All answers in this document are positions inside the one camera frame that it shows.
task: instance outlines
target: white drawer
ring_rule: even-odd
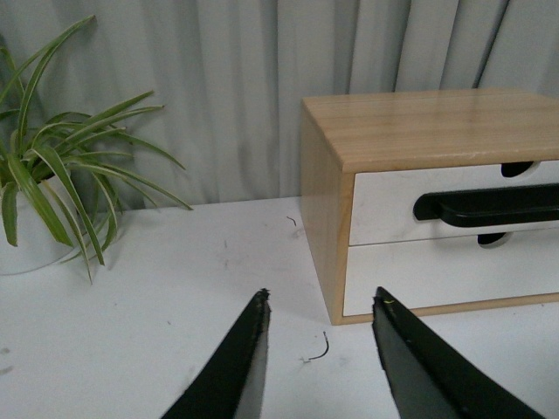
[[[559,292],[558,244],[547,229],[493,248],[476,236],[350,247],[343,315],[371,313],[378,286],[410,308]]]
[[[460,228],[441,220],[418,221],[413,216],[416,200],[430,192],[553,182],[559,182],[559,161],[535,163],[526,172],[515,177],[504,177],[501,174],[500,164],[358,173],[355,175],[349,244],[393,243],[434,237],[458,237],[559,227],[559,222],[555,221]]]

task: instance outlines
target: white tabletop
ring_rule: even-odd
[[[0,277],[0,417],[156,419],[263,287],[262,418],[398,417],[370,324],[329,325],[297,198],[132,211],[121,227],[93,285],[78,259]],[[559,418],[559,304],[424,321]],[[328,354],[303,363],[323,331]]]

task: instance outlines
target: wire scrap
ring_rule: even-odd
[[[308,359],[301,358],[301,360],[303,361],[304,364],[307,364],[308,362],[310,362],[312,360],[318,360],[319,358],[322,358],[330,350],[330,343],[328,342],[328,336],[326,335],[326,332],[322,332],[322,334],[324,334],[324,340],[326,341],[326,349],[324,350],[324,352],[321,355],[314,356],[313,358],[308,358]]]

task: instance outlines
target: scuff mark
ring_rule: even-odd
[[[0,369],[0,375],[8,374],[12,369],[14,369],[13,365],[10,365],[7,368],[2,368],[2,369]]]

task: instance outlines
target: curtain fold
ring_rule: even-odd
[[[187,169],[146,152],[127,164],[194,204],[297,196],[305,96],[505,86],[559,97],[556,0],[0,0],[0,35],[21,63],[90,14],[52,62],[42,113],[96,113],[153,89],[149,104],[165,109],[129,129]]]

